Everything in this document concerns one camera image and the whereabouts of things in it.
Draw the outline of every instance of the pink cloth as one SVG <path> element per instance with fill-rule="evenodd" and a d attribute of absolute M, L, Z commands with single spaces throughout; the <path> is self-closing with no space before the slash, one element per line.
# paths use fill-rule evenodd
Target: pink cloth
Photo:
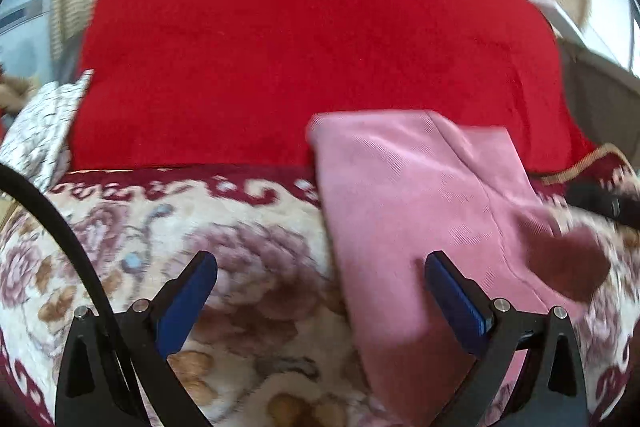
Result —
<path fill-rule="evenodd" d="M 503 128 L 428 111 L 333 113 L 314 119 L 309 141 L 365 371 L 411 425 L 428 425 L 473 364 L 424 290 L 428 253 L 444 250 L 490 298 L 542 314 L 561 305 L 573 322 L 607 274 L 591 234 L 559 237 Z"/>

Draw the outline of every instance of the black cable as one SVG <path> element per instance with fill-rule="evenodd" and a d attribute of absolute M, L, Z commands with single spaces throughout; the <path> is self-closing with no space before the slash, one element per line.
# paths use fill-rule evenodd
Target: black cable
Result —
<path fill-rule="evenodd" d="M 69 227 L 59 211 L 56 210 L 55 206 L 27 178 L 3 164 L 0 164 L 0 191 L 6 192 L 35 217 L 71 261 L 82 284 L 84 284 L 84 288 L 94 303 L 95 309 L 106 329 L 107 336 L 116 352 L 122 374 L 133 400 L 132 406 L 134 410 L 139 412 L 140 418 L 148 421 L 145 406 L 140 396 L 136 374 L 129 357 L 129 349 L 127 349 L 127 345 L 122 338 L 109 299 L 102 288 L 102 284 L 100 284 L 100 279 L 98 279 L 94 267 L 80 241 L 78 241 L 76 234 L 71 230 L 71 227 Z"/>

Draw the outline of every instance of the red blanket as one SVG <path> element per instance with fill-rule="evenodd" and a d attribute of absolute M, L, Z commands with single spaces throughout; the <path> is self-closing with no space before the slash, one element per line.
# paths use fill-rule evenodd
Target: red blanket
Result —
<path fill-rule="evenodd" d="M 500 125 L 530 171 L 592 146 L 526 0 L 98 0 L 74 169 L 303 164 L 316 112 L 428 108 Z"/>

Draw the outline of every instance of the silver bolt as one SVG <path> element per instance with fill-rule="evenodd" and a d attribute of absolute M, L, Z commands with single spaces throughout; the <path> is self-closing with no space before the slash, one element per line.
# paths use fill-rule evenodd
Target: silver bolt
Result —
<path fill-rule="evenodd" d="M 74 317 L 76 319 L 84 319 L 88 314 L 89 308 L 86 306 L 78 306 L 78 308 L 74 310 Z"/>
<path fill-rule="evenodd" d="M 511 309 L 511 303 L 507 299 L 495 299 L 494 301 L 495 309 L 499 312 L 508 312 Z"/>
<path fill-rule="evenodd" d="M 149 309 L 149 301 L 146 299 L 138 299 L 133 303 L 132 308 L 136 313 L 146 312 Z"/>
<path fill-rule="evenodd" d="M 562 308 L 562 306 L 556 306 L 554 308 L 554 315 L 556 317 L 558 317 L 559 319 L 565 319 L 566 318 L 566 310 L 564 308 Z"/>

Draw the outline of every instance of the pink garment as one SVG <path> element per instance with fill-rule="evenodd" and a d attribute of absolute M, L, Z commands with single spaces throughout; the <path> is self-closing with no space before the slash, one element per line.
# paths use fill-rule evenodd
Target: pink garment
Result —
<path fill-rule="evenodd" d="M 503 128 L 429 111 L 345 112 L 317 116 L 309 141 L 367 377 L 411 425 L 434 419 L 474 361 L 424 290 L 428 253 L 444 250 L 490 298 L 542 314 L 561 305 L 573 322 L 606 277 L 591 233 L 559 237 Z"/>

